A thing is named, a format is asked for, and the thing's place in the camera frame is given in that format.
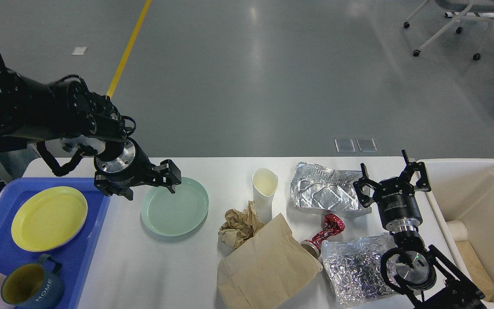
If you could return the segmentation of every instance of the yellow plate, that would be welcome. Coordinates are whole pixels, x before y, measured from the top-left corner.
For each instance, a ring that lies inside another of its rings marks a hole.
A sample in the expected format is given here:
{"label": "yellow plate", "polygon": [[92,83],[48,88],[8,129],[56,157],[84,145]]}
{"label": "yellow plate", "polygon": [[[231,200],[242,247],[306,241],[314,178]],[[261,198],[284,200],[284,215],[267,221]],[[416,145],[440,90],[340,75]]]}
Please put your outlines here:
{"label": "yellow plate", "polygon": [[81,192],[65,186],[48,188],[18,209],[10,232],[20,248],[47,251],[74,238],[86,218],[87,200]]}

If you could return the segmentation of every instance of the robotic arm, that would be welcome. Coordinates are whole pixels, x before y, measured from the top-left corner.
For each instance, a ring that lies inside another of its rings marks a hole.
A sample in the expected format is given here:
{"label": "robotic arm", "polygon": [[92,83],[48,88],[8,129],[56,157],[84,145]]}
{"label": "robotic arm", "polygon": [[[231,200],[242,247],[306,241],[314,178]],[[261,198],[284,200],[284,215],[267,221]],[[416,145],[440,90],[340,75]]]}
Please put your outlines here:
{"label": "robotic arm", "polygon": [[[126,127],[130,121],[133,127]],[[0,152],[36,143],[39,154],[56,176],[73,170],[86,156],[94,156],[94,185],[104,195],[132,200],[132,186],[165,186],[175,193],[181,172],[172,160],[151,164],[130,136],[135,121],[121,115],[110,97],[90,92],[80,76],[65,76],[41,84],[8,69],[0,54]],[[45,141],[60,139],[63,149],[75,152],[60,166]]]}
{"label": "robotic arm", "polygon": [[[485,297],[482,291],[434,245],[430,245],[428,249],[424,246],[418,233],[423,219],[414,193],[431,191],[430,182],[424,163],[410,162],[405,150],[401,152],[405,168],[400,176],[375,182],[367,176],[365,164],[361,164],[363,177],[353,183],[363,207],[377,203],[382,227],[390,231],[397,245],[384,253],[380,260],[380,274],[384,283],[394,291],[406,295],[415,309],[485,309],[481,302]],[[410,181],[415,172],[420,173],[420,178],[412,185]],[[366,186],[373,190],[372,197],[363,193]],[[395,259],[394,279],[398,285],[388,278],[387,265],[392,258]],[[423,291],[431,289],[436,283],[435,268],[445,276],[445,288],[424,301]],[[421,291],[422,301],[415,297],[415,291]]]}

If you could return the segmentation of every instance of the light green plate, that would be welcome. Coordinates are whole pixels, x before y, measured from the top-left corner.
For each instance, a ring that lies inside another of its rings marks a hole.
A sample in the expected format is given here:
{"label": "light green plate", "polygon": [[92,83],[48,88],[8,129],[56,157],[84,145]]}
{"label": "light green plate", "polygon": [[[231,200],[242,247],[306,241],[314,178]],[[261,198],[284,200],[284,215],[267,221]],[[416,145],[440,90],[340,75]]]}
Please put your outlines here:
{"label": "light green plate", "polygon": [[142,205],[142,221],[148,229],[163,236],[179,236],[195,229],[207,215],[209,198],[196,180],[183,177],[171,194],[165,187],[154,187]]}

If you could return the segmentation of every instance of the gray floor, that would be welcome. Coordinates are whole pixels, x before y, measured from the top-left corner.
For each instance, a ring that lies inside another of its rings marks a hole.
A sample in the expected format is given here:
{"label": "gray floor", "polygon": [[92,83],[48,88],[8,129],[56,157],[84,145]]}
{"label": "gray floor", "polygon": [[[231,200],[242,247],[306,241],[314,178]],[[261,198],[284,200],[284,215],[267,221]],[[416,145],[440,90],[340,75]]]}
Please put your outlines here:
{"label": "gray floor", "polygon": [[[494,29],[479,61],[476,23],[414,58],[449,21],[431,3],[404,29],[420,2],[153,0],[112,101],[152,157],[342,156],[333,139],[372,137],[353,155],[494,158]],[[0,1],[0,50],[106,93],[143,4]]]}

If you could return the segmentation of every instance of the white bin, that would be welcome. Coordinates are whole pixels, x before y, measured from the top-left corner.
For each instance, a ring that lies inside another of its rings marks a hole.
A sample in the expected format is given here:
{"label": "white bin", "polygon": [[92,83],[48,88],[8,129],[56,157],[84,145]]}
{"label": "white bin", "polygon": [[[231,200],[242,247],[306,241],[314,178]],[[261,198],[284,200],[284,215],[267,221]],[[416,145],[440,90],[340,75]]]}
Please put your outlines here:
{"label": "white bin", "polygon": [[[474,251],[494,282],[494,159],[420,161],[427,166],[432,188],[428,198],[455,264],[468,275],[445,225],[446,221],[460,220],[468,230],[468,240]],[[486,305],[494,308],[494,297],[492,303]]]}

